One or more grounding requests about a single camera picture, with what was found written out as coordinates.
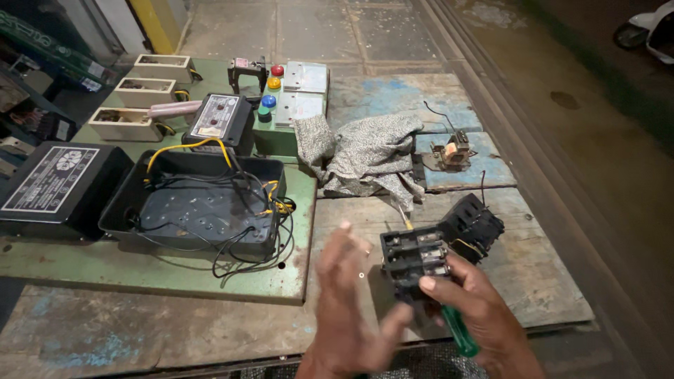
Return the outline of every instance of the scooter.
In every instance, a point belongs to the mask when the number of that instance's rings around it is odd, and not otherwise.
[[[648,51],[667,65],[674,64],[674,0],[655,12],[638,14],[613,33],[613,42],[625,50],[646,45]]]

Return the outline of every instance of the hand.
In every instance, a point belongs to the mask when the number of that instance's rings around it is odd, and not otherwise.
[[[462,314],[468,332],[480,346],[475,361],[490,378],[544,378],[524,329],[487,275],[456,254],[446,260],[453,281],[424,276],[419,287]]]
[[[396,305],[375,334],[368,330],[358,305],[357,280],[367,243],[350,234],[342,222],[317,263],[321,295],[316,309],[316,337],[297,371],[297,378],[350,378],[385,370],[412,321],[412,308]]]

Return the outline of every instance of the green screwdriver handle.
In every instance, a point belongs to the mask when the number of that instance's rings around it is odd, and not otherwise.
[[[445,324],[450,327],[452,331],[452,336],[456,344],[459,346],[459,354],[464,357],[474,357],[480,351],[480,347],[475,343],[470,334],[466,325],[461,320],[461,313],[454,308],[448,307],[446,305],[442,306],[441,309],[442,318],[445,320]]]

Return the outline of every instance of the scooter wheel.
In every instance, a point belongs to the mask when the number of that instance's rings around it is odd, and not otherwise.
[[[636,49],[646,43],[648,29],[626,22],[613,33],[613,42],[625,50]]]

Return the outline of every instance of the pink tube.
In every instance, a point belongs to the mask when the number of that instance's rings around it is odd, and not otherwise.
[[[190,113],[196,113],[199,110],[199,107],[202,105],[201,101],[197,101],[197,104],[192,104],[190,105],[189,103],[194,103],[193,101],[186,102],[186,103],[178,103],[178,104],[187,104],[183,105],[181,107],[169,107],[169,108],[163,108],[163,109],[150,109],[148,111],[148,116],[150,118],[155,118],[155,117],[176,117],[180,115],[186,115]]]
[[[182,107],[182,106],[185,106],[185,105],[194,105],[194,104],[201,105],[202,102],[203,102],[202,100],[193,100],[193,101],[183,101],[181,103],[156,104],[156,105],[152,105],[150,107],[150,109],[178,108],[178,107]]]

